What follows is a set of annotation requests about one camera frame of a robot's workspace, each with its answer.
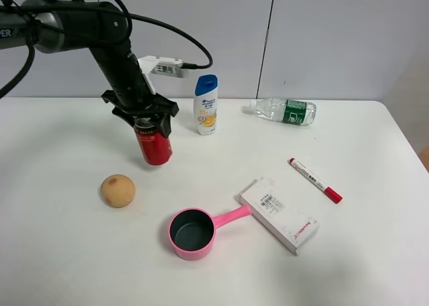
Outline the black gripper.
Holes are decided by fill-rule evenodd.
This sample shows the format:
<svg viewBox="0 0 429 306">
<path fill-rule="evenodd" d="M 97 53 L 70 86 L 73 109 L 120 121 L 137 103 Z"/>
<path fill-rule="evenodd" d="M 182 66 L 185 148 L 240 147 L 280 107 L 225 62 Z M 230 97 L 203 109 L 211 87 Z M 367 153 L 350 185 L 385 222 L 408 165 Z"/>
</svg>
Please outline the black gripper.
<svg viewBox="0 0 429 306">
<path fill-rule="evenodd" d="M 134 127 L 135 117 L 149 118 L 157 115 L 158 131 L 164 138 L 170 136 L 171 116 L 175 117 L 178 113 L 176 102 L 158 93 L 153 95 L 148 87 L 106 90 L 101 98 L 105 103 L 111 103 L 114 106 L 112 114 L 130 127 Z"/>
</svg>

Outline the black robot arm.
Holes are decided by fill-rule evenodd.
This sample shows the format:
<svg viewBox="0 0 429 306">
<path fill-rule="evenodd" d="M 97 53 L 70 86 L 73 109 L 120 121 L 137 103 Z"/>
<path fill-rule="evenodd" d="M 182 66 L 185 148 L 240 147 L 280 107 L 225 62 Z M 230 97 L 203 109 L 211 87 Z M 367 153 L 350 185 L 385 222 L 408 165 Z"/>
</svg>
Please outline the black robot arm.
<svg viewBox="0 0 429 306">
<path fill-rule="evenodd" d="M 1 48 L 27 46 L 23 68 L 2 89 L 5 96 L 28 73 L 36 51 L 53 54 L 89 49 L 110 89 L 102 94 L 112 113 L 131 127 L 171 133 L 176 102 L 155 92 L 149 73 L 159 59 L 136 58 L 131 51 L 126 17 L 112 3 L 83 0 L 27 0 L 20 7 L 1 8 Z"/>
</svg>

